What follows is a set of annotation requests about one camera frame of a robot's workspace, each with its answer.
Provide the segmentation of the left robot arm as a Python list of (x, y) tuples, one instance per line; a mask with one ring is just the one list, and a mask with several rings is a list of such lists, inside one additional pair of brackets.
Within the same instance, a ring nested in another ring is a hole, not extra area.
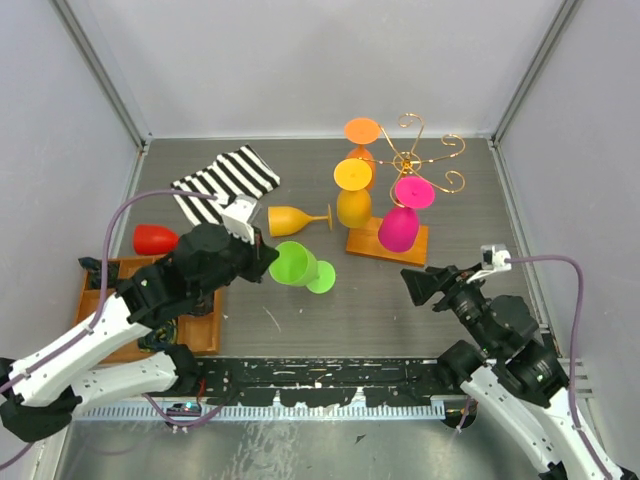
[(260, 282), (278, 256), (259, 231), (244, 241), (221, 225), (194, 228), (171, 253), (121, 281), (102, 308), (63, 336), (26, 358), (2, 359), (2, 425), (32, 443), (88, 410), (130, 396), (191, 395), (201, 370), (184, 344), (115, 367), (98, 364), (165, 322), (191, 313), (236, 278)]

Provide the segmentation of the red plastic wine glass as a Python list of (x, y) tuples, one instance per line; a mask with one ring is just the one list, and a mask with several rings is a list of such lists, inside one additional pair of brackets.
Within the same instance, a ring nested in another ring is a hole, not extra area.
[(179, 236), (171, 229), (155, 224), (137, 225), (133, 232), (133, 250), (140, 256), (166, 255), (178, 244)]

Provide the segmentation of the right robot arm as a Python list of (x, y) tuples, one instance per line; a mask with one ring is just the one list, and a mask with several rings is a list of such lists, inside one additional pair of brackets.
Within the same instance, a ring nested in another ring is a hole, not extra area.
[(535, 335), (538, 322), (520, 296), (483, 295), (481, 267), (401, 272), (411, 300), (450, 311), (474, 341), (456, 342), (438, 358), (438, 379), (464, 392), (496, 420), (541, 479), (634, 479), (606, 453), (570, 402), (570, 378), (556, 352)]

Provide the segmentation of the black white striped cloth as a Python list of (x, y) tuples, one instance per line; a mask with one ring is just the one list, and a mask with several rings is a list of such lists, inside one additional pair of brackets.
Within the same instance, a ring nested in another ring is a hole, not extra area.
[(176, 191), (217, 195), (207, 200), (193, 196), (174, 197), (187, 220), (221, 224), (222, 211), (239, 195), (260, 199), (280, 186), (281, 179), (250, 146), (243, 145), (231, 152), (218, 154), (208, 166), (175, 180), (170, 188)]

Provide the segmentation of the yellow-orange plastic wine glass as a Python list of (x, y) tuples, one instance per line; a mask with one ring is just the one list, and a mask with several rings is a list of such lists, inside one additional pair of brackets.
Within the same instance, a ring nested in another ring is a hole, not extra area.
[(367, 190), (373, 178), (365, 160), (347, 158), (334, 169), (334, 181), (340, 188), (336, 200), (338, 219), (348, 228), (364, 226), (372, 215), (372, 200)]

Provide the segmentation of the rolled dark orange-floral tie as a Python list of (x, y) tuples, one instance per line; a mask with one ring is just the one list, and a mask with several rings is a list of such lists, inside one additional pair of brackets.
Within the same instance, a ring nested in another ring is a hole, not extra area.
[[(78, 259), (80, 267), (86, 273), (85, 289), (100, 290), (102, 286), (102, 262), (100, 259), (92, 257), (81, 257)], [(107, 288), (113, 289), (119, 283), (120, 263), (109, 260), (107, 262)]]

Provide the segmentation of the rolled blue-yellow tie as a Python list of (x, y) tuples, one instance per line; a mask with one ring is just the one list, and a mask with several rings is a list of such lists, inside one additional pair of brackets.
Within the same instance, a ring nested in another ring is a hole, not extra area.
[(177, 343), (178, 327), (175, 319), (165, 322), (147, 335), (137, 339), (137, 346), (141, 352), (154, 353), (164, 350), (169, 345)]

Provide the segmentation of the magenta plastic wine glass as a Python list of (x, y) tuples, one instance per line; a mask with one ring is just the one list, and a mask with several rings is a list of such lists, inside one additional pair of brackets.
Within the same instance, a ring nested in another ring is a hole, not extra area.
[(383, 218), (378, 240), (387, 250), (402, 253), (412, 248), (420, 229), (418, 211), (433, 204), (435, 190), (420, 177), (406, 176), (397, 182), (393, 194), (397, 204)]

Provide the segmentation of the wooden compartment tray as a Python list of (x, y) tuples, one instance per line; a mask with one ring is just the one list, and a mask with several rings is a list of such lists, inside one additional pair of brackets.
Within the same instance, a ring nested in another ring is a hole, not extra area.
[[(110, 260), (120, 263), (119, 282), (131, 277), (139, 268), (152, 264), (159, 260), (160, 256), (120, 257)], [(76, 317), (72, 325), (85, 320), (92, 314), (98, 305), (100, 290), (85, 289), (86, 273), (84, 271), (83, 284), (80, 290)], [(113, 289), (107, 289), (107, 295), (111, 295)], [(201, 302), (194, 314), (186, 314), (175, 319), (178, 327), (176, 344), (185, 344), (196, 355), (214, 355), (220, 350), (220, 326), (223, 312), (223, 300), (225, 291), (217, 290), (211, 300)], [(101, 364), (121, 364), (138, 361), (151, 356), (153, 353), (141, 352), (137, 346), (137, 339), (122, 346), (104, 360)]]

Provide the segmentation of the gold wire wine glass rack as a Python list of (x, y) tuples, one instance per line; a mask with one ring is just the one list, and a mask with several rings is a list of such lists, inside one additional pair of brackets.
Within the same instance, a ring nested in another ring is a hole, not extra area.
[[(420, 173), (427, 164), (460, 156), (466, 150), (465, 140), (446, 134), (441, 144), (453, 151), (422, 159), (417, 154), (417, 146), (425, 128), (424, 120), (415, 113), (405, 113), (398, 119), (402, 128), (415, 122), (419, 124), (419, 131), (411, 148), (405, 151), (396, 148), (386, 129), (373, 119), (358, 117), (345, 124), (344, 134), (355, 148), (334, 169), (334, 181), (340, 188), (339, 221), (348, 229), (348, 254), (409, 266), (424, 265), (429, 229), (421, 223), (419, 212), (434, 203), (437, 192), (453, 195), (465, 188), (466, 180), (456, 170), (445, 172), (446, 186)], [(393, 207), (385, 216), (376, 217), (372, 214), (370, 190), (375, 185), (376, 169), (385, 164), (397, 172), (389, 187)]]

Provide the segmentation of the green plastic wine glass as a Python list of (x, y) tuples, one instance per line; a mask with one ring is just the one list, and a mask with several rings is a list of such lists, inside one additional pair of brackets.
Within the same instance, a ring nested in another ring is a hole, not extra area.
[(329, 292), (336, 282), (331, 263), (318, 260), (304, 245), (286, 241), (276, 246), (278, 258), (270, 265), (269, 274), (277, 283), (305, 287), (314, 294)]

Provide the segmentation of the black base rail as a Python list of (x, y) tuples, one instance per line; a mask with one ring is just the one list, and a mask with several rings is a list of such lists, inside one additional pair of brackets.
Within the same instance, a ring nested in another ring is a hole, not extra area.
[(202, 357), (197, 362), (200, 377), (183, 395), (193, 398), (204, 387), (208, 405), (344, 407), (361, 394), (368, 408), (409, 407), (463, 395), (444, 383), (431, 358)]

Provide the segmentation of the yellow plastic wine glass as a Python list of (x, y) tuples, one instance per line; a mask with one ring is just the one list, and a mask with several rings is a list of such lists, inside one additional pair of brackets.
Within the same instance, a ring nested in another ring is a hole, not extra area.
[(292, 206), (270, 206), (267, 209), (268, 229), (272, 237), (285, 237), (303, 230), (309, 223), (326, 221), (329, 230), (333, 229), (331, 207), (327, 206), (325, 215), (312, 216)]

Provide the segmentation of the orange plastic wine glass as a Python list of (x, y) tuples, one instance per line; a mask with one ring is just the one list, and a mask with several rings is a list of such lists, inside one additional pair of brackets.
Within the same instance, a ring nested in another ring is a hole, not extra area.
[(370, 169), (375, 171), (376, 163), (367, 146), (375, 142), (380, 133), (379, 125), (370, 118), (358, 117), (348, 121), (344, 126), (344, 134), (355, 147), (347, 157), (364, 160)]

